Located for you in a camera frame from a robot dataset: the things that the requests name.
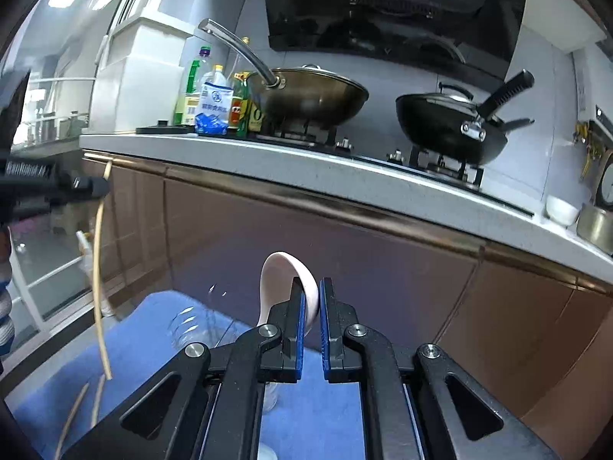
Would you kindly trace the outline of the white bowl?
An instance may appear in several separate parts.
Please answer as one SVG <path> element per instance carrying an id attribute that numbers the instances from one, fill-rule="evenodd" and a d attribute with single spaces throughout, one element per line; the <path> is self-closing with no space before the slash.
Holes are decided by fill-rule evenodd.
<path id="1" fill-rule="evenodd" d="M 580 210 L 574 205 L 554 195 L 546 197 L 544 210 L 546 211 L 547 218 L 565 228 L 573 225 L 580 213 Z"/>

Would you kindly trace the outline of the green cap bottle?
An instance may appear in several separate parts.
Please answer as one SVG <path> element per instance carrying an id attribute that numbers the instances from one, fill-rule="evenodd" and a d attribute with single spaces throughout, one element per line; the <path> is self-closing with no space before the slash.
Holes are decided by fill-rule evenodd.
<path id="1" fill-rule="evenodd" d="M 212 67 L 210 54 L 210 46 L 201 46 L 197 56 L 185 67 L 177 102 L 175 102 L 175 126 L 193 126 L 195 123 L 203 77 L 211 71 Z"/>

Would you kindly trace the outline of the white water heater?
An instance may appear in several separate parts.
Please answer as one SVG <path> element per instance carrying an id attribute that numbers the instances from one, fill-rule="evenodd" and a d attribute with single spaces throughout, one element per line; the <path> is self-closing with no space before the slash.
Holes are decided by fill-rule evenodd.
<path id="1" fill-rule="evenodd" d="M 612 63 L 597 44 L 572 53 L 579 122 L 594 122 L 612 138 L 613 74 Z"/>

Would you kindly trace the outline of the gas stove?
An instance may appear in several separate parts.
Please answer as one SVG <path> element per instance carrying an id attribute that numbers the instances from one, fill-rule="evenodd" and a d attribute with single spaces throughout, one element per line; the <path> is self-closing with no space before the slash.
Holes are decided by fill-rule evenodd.
<path id="1" fill-rule="evenodd" d="M 335 154 L 386 168 L 396 165 L 407 173 L 480 194 L 528 216 L 535 215 L 540 209 L 536 199 L 495 179 L 484 166 L 459 162 L 427 149 L 415 148 L 401 132 L 352 132 L 347 127 L 325 130 L 316 123 L 266 122 L 260 130 L 250 130 L 248 136 L 276 145 Z"/>

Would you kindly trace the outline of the bamboo chopstick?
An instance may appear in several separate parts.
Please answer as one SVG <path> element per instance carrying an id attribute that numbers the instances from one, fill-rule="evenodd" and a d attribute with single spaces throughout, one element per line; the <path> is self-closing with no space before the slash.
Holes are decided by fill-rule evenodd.
<path id="1" fill-rule="evenodd" d="M 95 333 L 100 353 L 100 359 L 104 375 L 107 380 L 112 379 L 112 372 L 106 343 L 104 340 L 103 316 L 102 316 L 102 277 L 101 277 L 101 240 L 102 224 L 105 210 L 105 196 L 99 200 L 97 213 L 95 214 L 95 231 L 93 232 L 92 245 L 92 299 L 93 316 L 95 317 Z"/>

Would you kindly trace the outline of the steel pot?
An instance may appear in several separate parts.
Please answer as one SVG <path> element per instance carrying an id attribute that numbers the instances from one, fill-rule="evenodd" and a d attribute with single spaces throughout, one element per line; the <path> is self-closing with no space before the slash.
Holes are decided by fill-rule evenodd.
<path id="1" fill-rule="evenodd" d="M 595 205 L 582 205 L 578 217 L 577 235 L 607 255 L 613 255 L 612 213 Z"/>

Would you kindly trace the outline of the black wok with lid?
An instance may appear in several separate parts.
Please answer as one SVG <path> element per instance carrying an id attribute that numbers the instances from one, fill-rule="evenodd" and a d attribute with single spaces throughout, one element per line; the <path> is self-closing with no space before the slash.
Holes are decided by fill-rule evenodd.
<path id="1" fill-rule="evenodd" d="M 417 148 L 467 165 L 483 166 L 502 153 L 509 133 L 533 123 L 531 118 L 505 122 L 498 117 L 498 111 L 534 82 L 533 74 L 522 70 L 481 103 L 474 102 L 463 88 L 456 95 L 400 95 L 396 98 L 397 118 Z"/>

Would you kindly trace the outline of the dark sauce bottle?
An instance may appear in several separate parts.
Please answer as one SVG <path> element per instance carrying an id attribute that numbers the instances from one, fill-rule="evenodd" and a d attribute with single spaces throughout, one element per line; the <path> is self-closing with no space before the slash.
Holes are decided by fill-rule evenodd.
<path id="1" fill-rule="evenodd" d="M 246 137 L 248 132 L 251 95 L 246 79 L 251 73 L 254 73 L 254 67 L 237 52 L 228 77 L 233 90 L 228 132 L 236 137 Z"/>

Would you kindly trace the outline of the black range hood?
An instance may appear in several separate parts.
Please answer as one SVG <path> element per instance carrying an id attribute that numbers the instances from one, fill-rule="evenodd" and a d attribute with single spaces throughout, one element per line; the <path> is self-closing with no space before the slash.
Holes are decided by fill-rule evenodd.
<path id="1" fill-rule="evenodd" d="M 526 0 L 265 0 L 277 50 L 430 67 L 482 88 L 505 79 Z"/>

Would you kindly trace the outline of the white storage box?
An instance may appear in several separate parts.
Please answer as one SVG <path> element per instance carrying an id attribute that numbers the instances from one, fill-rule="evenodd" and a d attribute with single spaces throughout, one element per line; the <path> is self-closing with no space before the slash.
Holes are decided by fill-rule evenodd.
<path id="1" fill-rule="evenodd" d="M 171 122 L 184 70 L 180 60 L 194 30 L 156 10 L 118 25 L 93 82 L 89 133 L 133 133 L 159 120 Z"/>

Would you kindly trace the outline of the blue towel mat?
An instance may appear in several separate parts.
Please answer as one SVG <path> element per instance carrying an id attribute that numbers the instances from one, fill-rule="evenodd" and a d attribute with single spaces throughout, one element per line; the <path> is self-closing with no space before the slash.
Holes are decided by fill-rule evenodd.
<path id="1" fill-rule="evenodd" d="M 266 381 L 266 351 L 279 330 L 251 328 L 232 344 L 189 344 L 63 459 L 254 459 Z"/>

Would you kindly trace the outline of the blue label oil bottle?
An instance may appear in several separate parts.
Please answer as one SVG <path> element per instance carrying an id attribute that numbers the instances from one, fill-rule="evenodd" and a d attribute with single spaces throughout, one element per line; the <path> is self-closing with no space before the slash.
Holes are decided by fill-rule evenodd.
<path id="1" fill-rule="evenodd" d="M 223 74 L 221 64 L 203 76 L 198 97 L 195 132 L 200 135 L 225 135 L 229 124 L 233 89 Z"/>

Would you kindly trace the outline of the clear plastic utensil holder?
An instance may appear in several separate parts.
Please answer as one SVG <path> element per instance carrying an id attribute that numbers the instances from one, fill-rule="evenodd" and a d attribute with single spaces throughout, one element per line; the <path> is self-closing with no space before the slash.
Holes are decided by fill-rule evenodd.
<path id="1" fill-rule="evenodd" d="M 175 351 L 194 343 L 214 349 L 236 342 L 248 326 L 217 310 L 223 302 L 233 299 L 228 290 L 219 289 L 217 284 L 211 284 L 203 299 L 187 296 L 168 324 Z"/>

